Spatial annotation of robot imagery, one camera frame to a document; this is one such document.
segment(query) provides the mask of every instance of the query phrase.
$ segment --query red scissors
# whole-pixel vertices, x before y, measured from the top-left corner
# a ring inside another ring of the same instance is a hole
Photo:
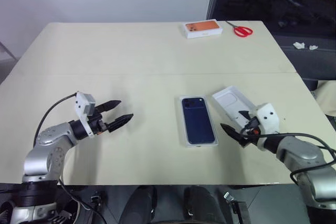
[[[235,34],[239,37],[245,38],[247,36],[250,36],[253,33],[253,30],[248,28],[248,27],[244,27],[244,26],[235,26],[234,24],[231,24],[228,21],[225,21],[226,23],[228,23],[229,25],[231,25],[233,27],[233,31],[235,32]]]

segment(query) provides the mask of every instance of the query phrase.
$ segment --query table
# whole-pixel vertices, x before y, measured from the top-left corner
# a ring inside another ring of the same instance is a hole
[[[270,152],[241,148],[220,128],[232,124],[211,95],[235,85],[254,104],[271,102],[282,132],[336,134],[262,22],[242,39],[223,34],[187,40],[179,23],[49,24],[0,86],[2,183],[20,183],[36,127],[57,100],[80,90],[97,104],[122,100],[104,119],[134,113],[124,127],[82,140],[66,156],[64,181],[81,185],[289,183]],[[219,145],[186,148],[178,97],[204,94]],[[74,100],[57,106],[43,129],[76,119]]]

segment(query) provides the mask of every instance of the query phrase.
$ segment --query black cable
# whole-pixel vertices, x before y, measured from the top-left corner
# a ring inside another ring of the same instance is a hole
[[[38,134],[39,134],[39,131],[40,131],[41,127],[42,127],[42,124],[43,124],[44,120],[46,119],[47,115],[49,114],[49,112],[50,112],[54,107],[56,107],[58,104],[60,104],[61,102],[65,101],[65,100],[67,100],[67,99],[69,99],[69,98],[71,98],[71,97],[75,97],[76,94],[77,94],[77,93],[74,93],[74,94],[71,94],[71,95],[69,95],[69,96],[67,96],[67,97],[62,98],[61,100],[59,100],[59,101],[57,101],[56,103],[54,103],[54,104],[47,110],[47,112],[44,114],[44,116],[42,117],[40,123],[39,123],[38,126],[37,126],[36,133],[35,133],[35,137],[34,137],[34,145],[33,145],[33,147],[34,147],[35,144],[36,144],[36,140],[37,140],[37,136],[38,136]],[[65,185],[64,185],[64,183],[62,182],[61,179],[59,180],[59,183],[60,183],[62,189],[63,189],[63,190],[64,190],[64,191],[65,191],[65,192],[66,192],[66,193],[67,193],[67,194],[68,194],[74,201],[77,201],[78,203],[82,204],[82,206],[83,206],[84,208],[88,208],[89,210],[93,211],[96,215],[98,215],[98,216],[103,220],[104,224],[107,224],[106,220],[104,219],[103,215],[102,215],[100,212],[96,211],[96,210],[95,210],[93,207],[91,207],[89,204],[85,203],[80,197],[77,197],[77,196],[75,196],[74,194],[72,194],[72,193],[65,187]]]
[[[13,194],[19,192],[19,189],[12,189],[12,190],[0,190],[0,194]]]
[[[37,126],[36,133],[35,133],[35,137],[34,137],[34,144],[33,144],[33,147],[34,147],[35,144],[36,144],[37,136],[38,136],[38,134],[39,134],[39,132],[40,132],[40,129],[41,129],[41,127],[42,127],[42,124],[43,124],[44,120],[46,119],[47,115],[49,114],[49,112],[50,112],[56,105],[60,104],[61,102],[65,101],[65,100],[67,100],[67,99],[69,99],[69,98],[71,98],[71,97],[75,97],[76,94],[77,94],[77,93],[74,93],[74,94],[71,94],[71,95],[69,95],[69,96],[67,96],[67,97],[64,97],[63,99],[61,99],[61,100],[59,100],[58,102],[54,103],[54,105],[52,105],[52,106],[47,110],[47,112],[44,114],[44,116],[42,117],[40,123],[39,123],[38,126]]]
[[[74,194],[72,194],[64,185],[64,183],[62,182],[62,180],[60,179],[59,180],[59,183],[62,187],[62,189],[74,200],[74,201],[77,201],[79,202],[80,204],[84,205],[85,207],[89,208],[92,212],[94,212],[96,215],[98,215],[101,220],[104,222],[104,224],[107,224],[107,221],[105,220],[104,216],[96,211],[93,207],[91,207],[89,204],[87,204],[86,202],[84,202],[81,198],[75,196]]]
[[[327,150],[330,153],[330,155],[332,156],[333,161],[331,161],[329,163],[326,163],[326,164],[323,164],[323,165],[311,166],[311,167],[307,167],[307,168],[303,168],[303,169],[294,170],[293,172],[290,173],[289,177],[291,178],[291,180],[293,180],[293,182],[295,184],[298,184],[298,182],[294,178],[295,174],[302,173],[302,172],[307,172],[309,170],[321,169],[321,168],[336,164],[336,151],[334,149],[330,148],[330,146],[325,141],[323,141],[322,139],[320,139],[316,136],[306,134],[306,133],[278,133],[278,134],[264,134],[264,135],[244,135],[243,133],[245,131],[246,131],[246,127],[242,128],[242,130],[240,131],[241,137],[251,139],[251,138],[257,138],[257,137],[304,136],[304,137],[312,138],[312,139],[318,141],[319,143],[321,143],[323,145],[323,146],[318,146],[318,148],[322,148],[322,149]]]

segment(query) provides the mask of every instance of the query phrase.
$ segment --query scissors blade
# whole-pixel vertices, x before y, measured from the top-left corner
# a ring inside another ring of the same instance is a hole
[[[228,23],[229,25],[231,25],[232,27],[237,27],[234,24],[230,23],[229,21],[225,21],[226,23]]]

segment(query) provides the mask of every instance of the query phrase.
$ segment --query orange phone box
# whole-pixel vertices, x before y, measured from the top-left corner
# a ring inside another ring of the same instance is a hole
[[[187,39],[221,34],[223,29],[215,19],[183,24]]]

